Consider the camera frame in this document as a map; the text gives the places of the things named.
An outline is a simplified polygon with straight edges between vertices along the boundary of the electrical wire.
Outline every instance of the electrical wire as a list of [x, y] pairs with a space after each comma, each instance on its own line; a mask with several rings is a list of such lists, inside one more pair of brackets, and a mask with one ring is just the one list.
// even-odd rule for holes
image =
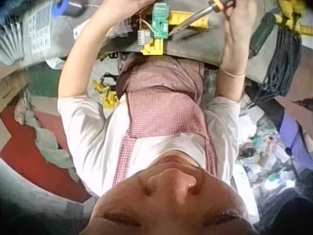
[[145, 20], [143, 19], [139, 19], [140, 22], [143, 22], [145, 25], [147, 25], [149, 27], [149, 29], [153, 32], [153, 33], [156, 33], [156, 31], [151, 27], [151, 25], [146, 22]]
[[247, 104], [249, 108], [285, 96], [291, 86], [293, 76], [301, 59], [301, 35], [287, 26], [279, 26], [276, 49], [269, 64], [264, 82], [255, 99]]

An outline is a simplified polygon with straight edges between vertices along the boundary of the checkered apron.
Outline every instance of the checkered apron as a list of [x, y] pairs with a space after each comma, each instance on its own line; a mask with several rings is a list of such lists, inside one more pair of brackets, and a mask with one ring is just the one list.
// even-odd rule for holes
[[116, 91], [126, 94], [130, 126], [120, 150], [113, 185], [127, 178], [139, 138], [195, 133], [205, 139], [206, 170], [217, 175], [216, 152], [199, 103], [204, 64], [168, 56], [131, 54]]

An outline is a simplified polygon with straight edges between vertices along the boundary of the blue roll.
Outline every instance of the blue roll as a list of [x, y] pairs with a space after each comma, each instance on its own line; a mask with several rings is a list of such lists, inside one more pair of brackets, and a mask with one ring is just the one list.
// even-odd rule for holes
[[52, 5], [54, 16], [78, 17], [85, 11], [84, 0], [60, 0]]

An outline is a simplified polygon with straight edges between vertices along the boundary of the eye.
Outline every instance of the eye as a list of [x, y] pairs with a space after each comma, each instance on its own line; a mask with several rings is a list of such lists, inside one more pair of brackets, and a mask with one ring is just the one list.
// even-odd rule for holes
[[227, 221], [237, 219], [237, 218], [238, 218], [238, 215], [233, 214], [233, 213], [217, 215], [217, 216], [213, 216], [211, 218], [205, 219], [203, 222], [203, 226], [209, 227], [212, 225], [218, 225], [218, 224], [222, 224], [222, 223], [225, 223]]
[[103, 217], [107, 220], [124, 224], [127, 226], [133, 226], [133, 227], [141, 227], [141, 223], [134, 217], [128, 216], [123, 213], [105, 213]]

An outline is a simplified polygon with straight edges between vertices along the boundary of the gray table surface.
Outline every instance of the gray table surface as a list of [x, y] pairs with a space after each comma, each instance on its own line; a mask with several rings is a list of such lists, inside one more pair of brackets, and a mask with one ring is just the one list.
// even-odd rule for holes
[[[89, 4], [99, 5], [102, 0], [89, 0]], [[171, 10], [192, 11], [196, 12], [207, 5], [206, 0], [166, 0]], [[38, 9], [45, 5], [52, 4], [52, 1], [46, 1], [37, 5], [28, 11], [23, 18], [23, 32], [28, 31], [27, 19]], [[256, 28], [263, 15], [276, 6], [275, 1], [263, 0], [257, 1], [258, 14], [254, 24]], [[71, 17], [54, 17], [50, 18], [50, 48], [35, 54], [31, 53], [31, 40], [27, 33], [23, 34], [23, 47], [25, 58], [21, 61], [22, 67], [31, 66], [47, 59], [55, 57], [65, 57], [69, 54], [74, 45], [73, 30], [76, 26], [90, 18], [97, 10], [96, 7], [89, 6], [86, 11], [78, 18]], [[171, 39], [166, 40], [164, 45], [164, 54], [175, 55], [184, 58], [194, 59], [218, 66], [221, 63], [224, 46], [225, 32], [224, 20], [222, 13], [212, 13], [209, 15], [209, 30], [198, 33], [192, 29], [186, 29], [181, 33], [175, 34]], [[252, 58], [247, 67], [247, 77], [262, 83], [267, 72], [268, 65], [273, 56], [276, 46], [277, 28], [275, 27], [268, 40], [262, 47], [259, 55]], [[104, 45], [102, 50], [105, 51], [137, 51], [141, 47], [137, 45], [136, 34], [131, 34], [128, 38], [110, 39]]]

